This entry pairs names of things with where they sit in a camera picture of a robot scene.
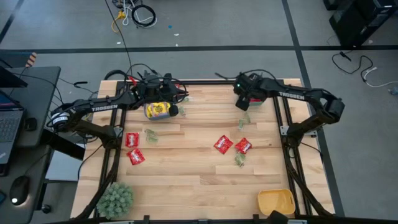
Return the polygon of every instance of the green succulent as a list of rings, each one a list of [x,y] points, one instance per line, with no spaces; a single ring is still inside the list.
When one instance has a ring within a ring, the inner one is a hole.
[[[98,212],[108,220],[121,217],[130,212],[133,198],[134,194],[130,186],[124,183],[113,183],[98,201]]]

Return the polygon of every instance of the red candy packet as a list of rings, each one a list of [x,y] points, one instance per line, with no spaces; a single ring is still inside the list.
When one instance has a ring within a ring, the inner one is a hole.
[[[142,152],[139,149],[133,149],[129,151],[127,156],[130,158],[132,165],[138,165],[145,161],[145,157],[142,155]]]
[[[127,133],[126,134],[126,146],[136,147],[139,144],[139,133]]]
[[[235,145],[235,148],[238,149],[239,152],[246,154],[246,152],[252,148],[252,145],[246,138],[242,138],[242,140]]]
[[[214,147],[220,151],[220,153],[225,154],[226,151],[233,145],[234,143],[229,140],[225,135],[223,135],[217,142],[214,144]]]

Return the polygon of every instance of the laptop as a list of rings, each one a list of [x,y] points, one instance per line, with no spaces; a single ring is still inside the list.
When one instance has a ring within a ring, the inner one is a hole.
[[[0,90],[0,165],[8,163],[24,111],[17,101]]]

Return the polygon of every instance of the yellow bowl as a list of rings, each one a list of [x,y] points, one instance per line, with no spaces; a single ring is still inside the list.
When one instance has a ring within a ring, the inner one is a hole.
[[[284,215],[293,214],[295,205],[293,194],[290,190],[262,190],[258,195],[260,211],[269,216],[273,210]]]

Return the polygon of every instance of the wooden tabletop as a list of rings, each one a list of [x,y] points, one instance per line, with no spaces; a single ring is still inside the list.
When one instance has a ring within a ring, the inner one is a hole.
[[[284,81],[301,85],[299,79]],[[113,96],[116,84],[117,81],[102,81],[99,97]],[[253,214],[265,217],[258,209],[258,193],[289,189],[272,99],[261,106],[251,106],[248,109],[251,124],[238,130],[238,121],[245,112],[235,107],[237,95],[232,85],[189,85],[187,90],[190,101],[178,105],[185,108],[185,117],[179,114],[149,121],[142,108],[127,112],[123,139],[126,133],[139,132],[139,149],[146,160],[132,166],[126,155],[130,148],[124,146],[123,140],[118,182],[130,185],[135,194],[133,208],[123,218],[142,220],[144,215],[150,215],[151,220],[240,219],[252,218]],[[289,105],[294,122],[309,117],[305,102],[289,100]],[[111,111],[95,113],[93,122],[109,124],[110,117]],[[156,145],[146,142],[145,129],[158,134]],[[235,164],[234,147],[225,155],[213,147],[222,135],[234,144],[242,138],[252,143],[243,167]],[[317,147],[315,138],[304,137],[303,142]],[[85,157],[100,144],[100,141],[88,144]],[[319,152],[303,144],[299,151],[308,188],[334,213]],[[81,168],[71,217],[84,209],[98,189],[103,156],[102,148]],[[296,189],[300,211],[305,214],[301,191]]]

